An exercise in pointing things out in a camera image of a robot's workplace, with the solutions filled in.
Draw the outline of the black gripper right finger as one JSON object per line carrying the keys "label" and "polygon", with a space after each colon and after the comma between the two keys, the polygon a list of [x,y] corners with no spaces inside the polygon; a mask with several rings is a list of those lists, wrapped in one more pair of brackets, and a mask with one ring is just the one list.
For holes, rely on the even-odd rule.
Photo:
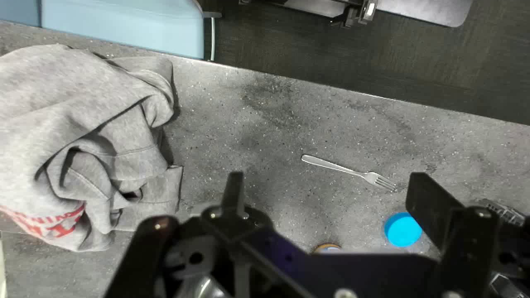
{"label": "black gripper right finger", "polygon": [[450,230],[450,215],[462,203],[425,172],[409,175],[406,210],[420,225],[424,233],[442,250]]}

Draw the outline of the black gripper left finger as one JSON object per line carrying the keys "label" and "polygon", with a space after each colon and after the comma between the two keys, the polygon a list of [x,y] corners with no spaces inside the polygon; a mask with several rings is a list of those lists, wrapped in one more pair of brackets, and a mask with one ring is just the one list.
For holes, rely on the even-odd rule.
{"label": "black gripper left finger", "polygon": [[230,172],[220,210],[223,217],[242,217],[243,215],[243,198],[242,198],[242,189],[243,189],[243,174],[242,172]]}

